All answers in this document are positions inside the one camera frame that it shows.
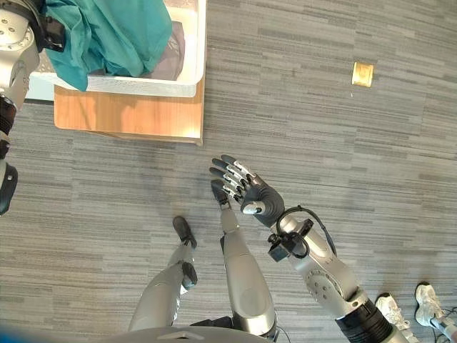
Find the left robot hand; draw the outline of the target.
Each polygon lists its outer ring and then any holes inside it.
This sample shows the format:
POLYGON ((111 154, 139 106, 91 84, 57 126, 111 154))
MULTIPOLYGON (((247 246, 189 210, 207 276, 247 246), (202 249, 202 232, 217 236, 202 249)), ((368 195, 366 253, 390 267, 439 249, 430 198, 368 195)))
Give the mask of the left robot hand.
POLYGON ((44 49, 63 52, 66 43, 64 25, 51 16, 39 14, 38 17, 39 32, 37 34, 38 51, 44 49))

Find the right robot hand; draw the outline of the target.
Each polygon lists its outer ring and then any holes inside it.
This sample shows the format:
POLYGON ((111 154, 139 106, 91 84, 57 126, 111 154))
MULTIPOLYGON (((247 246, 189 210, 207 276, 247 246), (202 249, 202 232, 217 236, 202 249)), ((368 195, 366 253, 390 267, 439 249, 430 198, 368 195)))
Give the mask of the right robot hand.
POLYGON ((221 209, 234 200, 244 214, 271 228, 285 211, 282 196, 237 158, 223 154, 211 160, 211 190, 221 209))

